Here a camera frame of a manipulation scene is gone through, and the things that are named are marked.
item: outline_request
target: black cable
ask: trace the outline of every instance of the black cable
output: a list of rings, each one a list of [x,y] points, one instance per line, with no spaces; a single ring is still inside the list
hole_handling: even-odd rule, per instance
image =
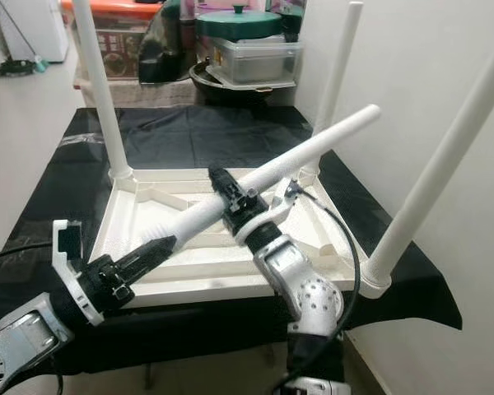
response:
[[[306,369],[309,369],[309,367],[311,367],[312,364],[314,364],[318,360],[318,358],[322,356],[322,354],[328,348],[328,345],[331,342],[333,342],[338,337],[338,335],[340,335],[340,333],[343,331],[344,327],[346,326],[346,323],[350,315],[353,313],[353,310],[355,309],[355,304],[357,303],[357,298],[359,296],[359,290],[361,289],[361,262],[359,260],[359,256],[357,253],[357,247],[353,242],[353,238],[349,229],[342,222],[342,220],[340,220],[340,218],[338,218],[335,215],[335,213],[329,210],[329,208],[327,208],[316,197],[314,197],[313,195],[306,192],[303,188],[300,187],[298,187],[298,193],[301,193],[307,198],[309,198],[317,207],[325,211],[337,223],[338,226],[340,226],[340,229],[343,231],[344,236],[346,236],[347,242],[349,243],[350,249],[352,251],[353,265],[355,267],[355,282],[353,284],[353,292],[350,297],[349,303],[347,304],[342,317],[338,321],[337,327],[333,330],[331,335],[329,335],[328,340],[323,344],[322,347],[319,347],[319,349],[317,349],[301,366],[299,366],[298,368],[290,372],[286,377],[278,381],[278,383],[273,387],[273,393],[277,389],[289,383],[290,381],[302,376],[303,372]]]
[[[20,251],[26,251],[27,249],[44,249],[47,247],[51,247],[53,243],[51,241],[45,241],[43,243],[33,243],[22,245],[20,247],[15,247],[14,249],[4,249],[0,251],[0,258],[5,257],[6,255],[10,255],[12,253],[19,253]]]
[[[57,377],[57,395],[63,395],[64,392],[64,377],[62,374],[58,371],[57,369],[57,361],[55,360],[54,357],[51,357],[51,365],[53,366],[53,370],[55,373],[55,376]]]

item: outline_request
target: orange container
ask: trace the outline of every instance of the orange container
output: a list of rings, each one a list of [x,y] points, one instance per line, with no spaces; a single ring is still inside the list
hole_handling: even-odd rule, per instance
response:
[[[125,17],[128,19],[151,20],[161,8],[161,3],[140,4],[133,0],[90,0],[94,17]],[[62,0],[63,10],[73,12],[72,0]]]

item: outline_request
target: black tablecloth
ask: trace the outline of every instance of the black tablecloth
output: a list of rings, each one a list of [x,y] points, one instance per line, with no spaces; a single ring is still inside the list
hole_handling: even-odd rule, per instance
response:
[[[308,123],[291,107],[225,109],[188,106],[118,109],[128,163],[134,169],[256,167],[309,137]],[[109,165],[94,109],[79,109],[49,162],[6,247],[51,238],[55,219],[82,222],[89,256],[110,196]],[[367,254],[384,233],[388,215],[330,152],[320,179]],[[49,250],[0,259],[0,318],[42,291],[58,286]],[[348,328],[407,317],[453,328],[462,321],[445,279],[411,244],[379,300],[360,298]],[[189,356],[239,350],[286,340],[285,304],[279,297],[223,300],[108,314],[56,354],[65,374],[93,373]],[[41,364],[21,378],[52,372]]]

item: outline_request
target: clear plastic box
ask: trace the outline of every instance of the clear plastic box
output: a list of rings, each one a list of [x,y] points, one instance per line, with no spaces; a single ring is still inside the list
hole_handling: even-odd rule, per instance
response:
[[[232,85],[294,85],[301,43],[271,43],[251,40],[233,43],[212,39],[209,72]]]

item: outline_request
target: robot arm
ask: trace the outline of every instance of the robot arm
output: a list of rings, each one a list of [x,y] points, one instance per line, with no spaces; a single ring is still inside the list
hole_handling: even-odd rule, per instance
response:
[[[307,357],[311,346],[326,341],[343,311],[340,290],[313,270],[307,256],[276,225],[287,216],[300,187],[285,180],[268,210],[254,190],[245,192],[224,169],[210,169],[209,176],[225,204],[227,228],[239,245],[246,244],[253,252],[257,268],[282,295],[295,319],[288,328],[292,368]],[[103,312],[127,304],[134,297],[130,286],[168,259],[176,245],[174,236],[154,239],[119,261],[103,255],[84,264],[79,227],[69,221],[54,222],[52,264],[63,282],[61,292],[43,293],[0,320],[0,393],[17,373],[69,343],[76,330],[102,323]],[[284,391],[349,394],[346,384],[318,376],[322,374],[300,377]]]
[[[330,341],[343,313],[342,293],[312,268],[309,258],[275,223],[291,209],[301,192],[300,186],[294,180],[285,180],[277,188],[273,209],[268,210],[256,191],[244,191],[226,170],[210,169],[209,177],[224,202],[226,228],[239,245],[249,247],[256,267],[283,297],[295,319],[287,329],[290,347],[287,368],[294,370],[319,348],[327,348],[325,356],[306,371],[312,377],[290,381],[281,393],[350,395],[351,389],[343,383],[342,343],[339,339]]]

